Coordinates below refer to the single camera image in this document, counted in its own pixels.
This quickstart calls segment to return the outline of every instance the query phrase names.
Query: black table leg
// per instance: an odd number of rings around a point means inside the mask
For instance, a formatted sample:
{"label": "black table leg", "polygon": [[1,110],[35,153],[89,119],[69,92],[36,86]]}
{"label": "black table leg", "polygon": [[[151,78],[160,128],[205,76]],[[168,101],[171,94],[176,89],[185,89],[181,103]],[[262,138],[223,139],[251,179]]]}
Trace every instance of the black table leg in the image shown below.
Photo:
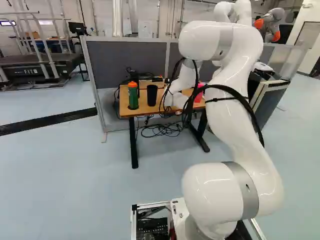
{"label": "black table leg", "polygon": [[80,69],[80,73],[81,73],[81,76],[82,76],[82,81],[83,81],[83,82],[89,81],[89,79],[85,79],[85,78],[84,78],[84,73],[85,73],[85,71],[82,71],[81,62],[80,62],[80,64],[79,64],[79,69]]}
{"label": "black table leg", "polygon": [[201,118],[200,118],[200,122],[199,122],[199,125],[198,125],[198,133],[203,136],[204,135],[204,132],[206,130],[206,126],[207,126],[207,123],[208,123],[208,119],[207,119],[207,112],[206,112],[206,109],[204,109],[201,113]]}
{"label": "black table leg", "polygon": [[135,118],[129,117],[129,133],[130,133],[130,147],[131,147],[131,165],[133,169],[139,167],[138,154],[137,154],[137,142],[136,142],[136,128]]}
{"label": "black table leg", "polygon": [[210,152],[210,148],[208,147],[205,140],[202,138],[202,136],[205,132],[206,126],[207,126],[207,122],[208,122],[207,113],[206,113],[206,110],[204,109],[202,111],[202,115],[201,115],[200,122],[198,125],[198,130],[195,129],[195,127],[192,125],[191,122],[188,124],[188,128],[189,128],[190,132],[193,134],[193,136],[195,137],[197,142],[200,144],[200,146],[202,147],[202,149],[205,153]]}

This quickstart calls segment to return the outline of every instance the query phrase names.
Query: table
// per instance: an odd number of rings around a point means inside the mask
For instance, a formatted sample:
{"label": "table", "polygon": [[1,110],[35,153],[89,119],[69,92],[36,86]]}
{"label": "table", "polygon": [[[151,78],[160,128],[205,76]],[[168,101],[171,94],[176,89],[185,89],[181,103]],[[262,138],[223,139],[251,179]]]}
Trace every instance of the table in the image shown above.
{"label": "table", "polygon": [[[152,114],[159,114],[159,104],[163,95],[164,89],[158,88],[156,96],[155,106],[148,106],[147,103],[147,90],[140,89],[140,98],[139,98],[139,108],[136,110],[130,110],[129,106],[129,95],[128,95],[128,86],[121,85],[119,89],[119,115],[122,118],[129,118],[129,134],[130,134],[130,148],[131,148],[131,165],[133,169],[139,167],[138,163],[138,154],[137,154],[137,141],[136,141],[136,128],[135,128],[135,117],[138,116],[149,116]],[[190,96],[193,92],[193,89],[186,89],[182,91],[182,94]],[[207,126],[207,113],[205,108],[205,100],[202,99],[201,102],[195,102],[193,104],[193,109],[195,111],[202,112],[199,125],[197,129],[192,125],[191,122],[187,124],[188,129],[191,134],[195,137],[196,141],[200,144],[205,153],[210,152],[210,148],[203,139],[203,134]],[[176,107],[172,107],[171,113],[179,110]]]}

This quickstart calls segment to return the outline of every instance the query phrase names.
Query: computer monitor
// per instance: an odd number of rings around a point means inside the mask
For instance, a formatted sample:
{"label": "computer monitor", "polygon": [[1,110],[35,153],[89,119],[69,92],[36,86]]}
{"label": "computer monitor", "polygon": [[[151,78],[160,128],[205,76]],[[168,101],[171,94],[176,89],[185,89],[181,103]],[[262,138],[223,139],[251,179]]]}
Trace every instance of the computer monitor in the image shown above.
{"label": "computer monitor", "polygon": [[79,36],[81,35],[87,35],[87,30],[85,25],[82,22],[69,22],[69,29],[70,32],[73,34],[77,34]]}

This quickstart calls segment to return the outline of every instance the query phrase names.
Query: black floor stripe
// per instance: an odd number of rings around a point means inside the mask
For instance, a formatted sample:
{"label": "black floor stripe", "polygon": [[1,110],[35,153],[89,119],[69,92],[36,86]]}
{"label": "black floor stripe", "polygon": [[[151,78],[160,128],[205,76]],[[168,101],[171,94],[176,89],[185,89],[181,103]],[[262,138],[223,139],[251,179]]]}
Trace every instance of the black floor stripe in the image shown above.
{"label": "black floor stripe", "polygon": [[71,111],[67,113],[45,116],[41,118],[31,119],[27,121],[20,121],[0,126],[0,136],[14,134],[30,129],[42,128],[49,125],[60,124],[77,119],[83,119],[97,115],[97,109],[95,107]]}

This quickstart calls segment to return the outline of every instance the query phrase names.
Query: black cup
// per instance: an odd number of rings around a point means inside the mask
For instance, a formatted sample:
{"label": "black cup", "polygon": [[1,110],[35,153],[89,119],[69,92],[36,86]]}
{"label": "black cup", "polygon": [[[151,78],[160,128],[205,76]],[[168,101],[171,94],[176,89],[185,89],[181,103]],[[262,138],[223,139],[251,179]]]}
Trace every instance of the black cup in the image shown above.
{"label": "black cup", "polygon": [[156,105],[157,93],[158,93],[157,85],[146,86],[146,96],[147,96],[148,106],[154,107]]}

